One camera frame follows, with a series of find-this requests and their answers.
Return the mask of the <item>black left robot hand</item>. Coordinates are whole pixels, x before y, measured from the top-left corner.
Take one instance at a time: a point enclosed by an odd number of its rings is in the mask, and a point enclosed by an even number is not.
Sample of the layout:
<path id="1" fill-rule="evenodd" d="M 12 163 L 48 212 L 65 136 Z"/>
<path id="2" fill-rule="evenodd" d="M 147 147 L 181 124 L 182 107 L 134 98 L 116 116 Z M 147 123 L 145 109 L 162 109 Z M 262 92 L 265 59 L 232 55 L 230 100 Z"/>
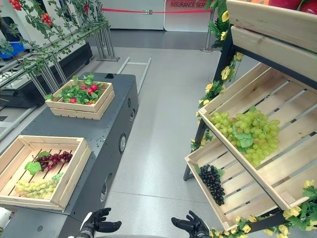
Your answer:
<path id="1" fill-rule="evenodd" d="M 122 225 L 121 221 L 106 221 L 110 211 L 111 208 L 103 208 L 95 212 L 89 212 L 81 225 L 80 232 L 93 236 L 95 232 L 113 233 L 119 230 Z"/>

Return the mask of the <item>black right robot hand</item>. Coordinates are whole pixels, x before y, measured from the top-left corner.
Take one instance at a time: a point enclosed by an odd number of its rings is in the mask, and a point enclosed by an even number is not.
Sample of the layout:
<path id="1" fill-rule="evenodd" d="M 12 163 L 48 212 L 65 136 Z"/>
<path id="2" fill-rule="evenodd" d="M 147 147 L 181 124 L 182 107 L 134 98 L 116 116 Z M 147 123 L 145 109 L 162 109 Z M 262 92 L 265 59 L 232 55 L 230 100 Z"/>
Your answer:
<path id="1" fill-rule="evenodd" d="M 210 229 L 206 223 L 198 217 L 193 211 L 189 210 L 189 214 L 186 215 L 186 220 L 181 220 L 175 217 L 171 218 L 172 224 L 186 231 L 190 238 L 209 238 Z"/>

